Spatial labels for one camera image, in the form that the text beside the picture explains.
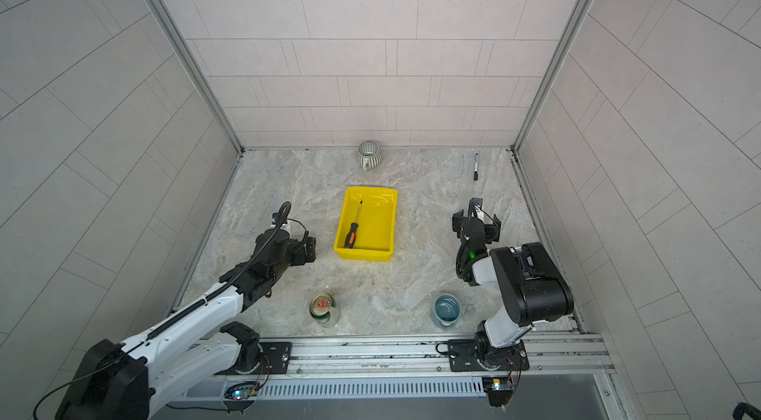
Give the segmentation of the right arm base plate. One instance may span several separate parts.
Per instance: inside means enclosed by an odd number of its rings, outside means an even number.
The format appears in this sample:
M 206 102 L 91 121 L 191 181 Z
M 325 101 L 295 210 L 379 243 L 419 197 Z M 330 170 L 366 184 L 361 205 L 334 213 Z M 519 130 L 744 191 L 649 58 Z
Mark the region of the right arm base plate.
M 475 339 L 449 340 L 446 357 L 452 372 L 524 372 L 530 369 L 525 344 L 494 348 Z

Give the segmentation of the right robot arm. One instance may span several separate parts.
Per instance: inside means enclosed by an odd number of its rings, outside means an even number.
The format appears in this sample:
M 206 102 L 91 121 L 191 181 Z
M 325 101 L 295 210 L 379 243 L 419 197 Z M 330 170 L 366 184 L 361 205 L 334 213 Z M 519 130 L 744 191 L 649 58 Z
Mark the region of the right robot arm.
M 455 269 L 471 286 L 495 284 L 501 305 L 481 322 L 472 340 L 450 340 L 447 354 L 453 372 L 521 372 L 529 369 L 522 338 L 535 324 L 571 314 L 571 289 L 538 242 L 491 249 L 501 237 L 501 220 L 483 210 L 474 197 L 452 217 L 461 242 Z

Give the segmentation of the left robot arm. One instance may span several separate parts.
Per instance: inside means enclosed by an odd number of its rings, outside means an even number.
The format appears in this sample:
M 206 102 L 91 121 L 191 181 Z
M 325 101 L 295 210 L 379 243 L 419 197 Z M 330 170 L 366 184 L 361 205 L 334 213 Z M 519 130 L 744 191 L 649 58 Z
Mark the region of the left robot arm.
M 250 259 L 188 306 L 135 336 L 90 348 L 55 418 L 149 419 L 212 374 L 255 370 L 260 336 L 236 316 L 270 296 L 289 267 L 316 259 L 313 237 L 291 238 L 289 211 L 285 202 Z

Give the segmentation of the black orange screwdriver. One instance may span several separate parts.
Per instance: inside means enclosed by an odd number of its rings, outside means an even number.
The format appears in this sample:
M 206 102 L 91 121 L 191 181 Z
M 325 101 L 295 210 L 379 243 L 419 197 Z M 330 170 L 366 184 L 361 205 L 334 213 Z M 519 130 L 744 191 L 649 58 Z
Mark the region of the black orange screwdriver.
M 360 215 L 361 215 L 361 212 L 362 212 L 363 204 L 364 204 L 364 202 L 360 201 L 360 203 L 358 205 L 358 209 L 357 209 L 357 213 L 356 213 L 355 219 L 352 222 L 352 224 L 350 226 L 350 231 L 347 234 L 347 237 L 345 239 L 344 247 L 346 249 L 353 249 L 354 245 L 356 244 L 357 233 L 358 233 L 358 229 L 359 229 L 359 219 L 360 219 Z

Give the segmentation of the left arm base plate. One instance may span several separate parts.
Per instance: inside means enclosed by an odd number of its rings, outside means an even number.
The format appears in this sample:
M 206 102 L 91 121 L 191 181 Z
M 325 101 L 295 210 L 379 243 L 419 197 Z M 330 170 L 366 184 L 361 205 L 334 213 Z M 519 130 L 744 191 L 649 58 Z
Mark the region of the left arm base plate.
M 222 374 L 226 376 L 264 376 L 286 374 L 291 361 L 293 344 L 290 342 L 263 342 L 257 351 L 242 354 L 236 364 Z

